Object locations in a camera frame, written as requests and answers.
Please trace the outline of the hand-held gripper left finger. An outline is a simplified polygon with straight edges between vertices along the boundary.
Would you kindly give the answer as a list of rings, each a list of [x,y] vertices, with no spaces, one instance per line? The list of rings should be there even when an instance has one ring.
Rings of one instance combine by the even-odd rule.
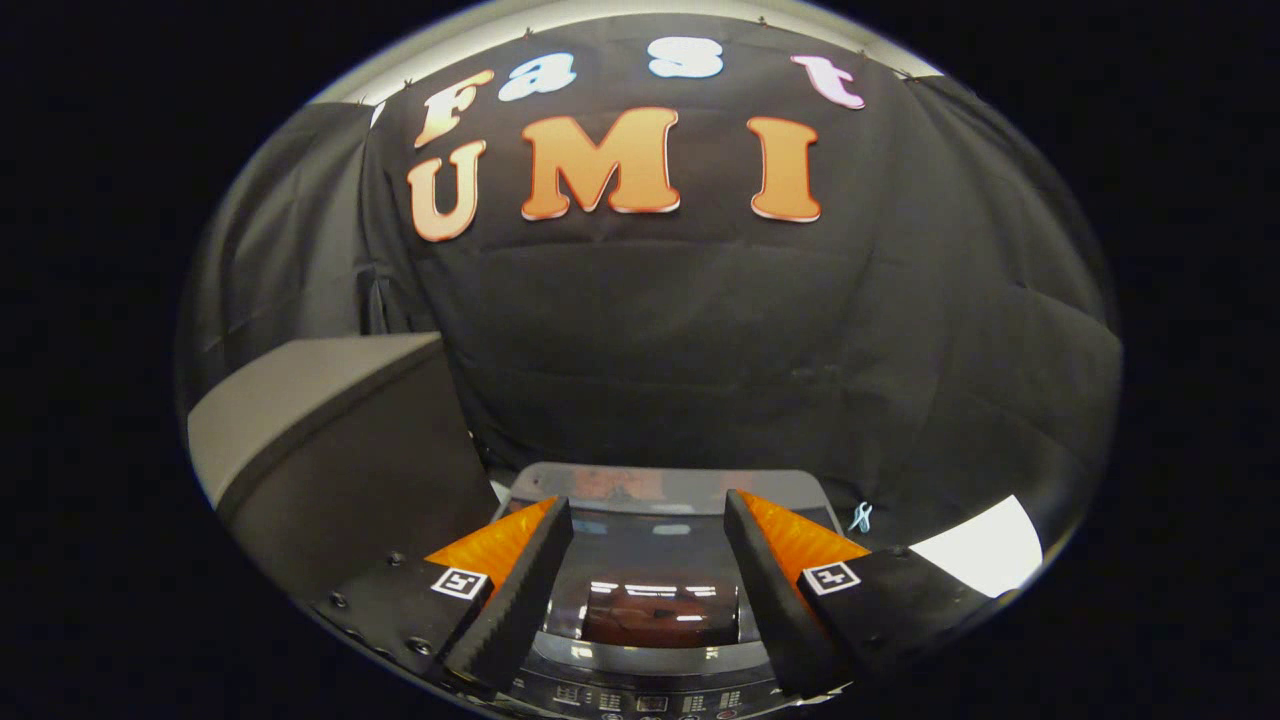
[[[312,611],[338,637],[440,693],[507,693],[540,632],[573,538],[552,497],[426,557],[393,553],[324,591]]]

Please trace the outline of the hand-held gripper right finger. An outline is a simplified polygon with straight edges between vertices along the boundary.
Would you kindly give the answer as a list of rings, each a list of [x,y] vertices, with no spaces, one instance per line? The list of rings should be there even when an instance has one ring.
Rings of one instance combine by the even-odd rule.
[[[867,550],[758,495],[726,493],[724,533],[785,694],[899,675],[991,615],[988,596],[916,551]]]

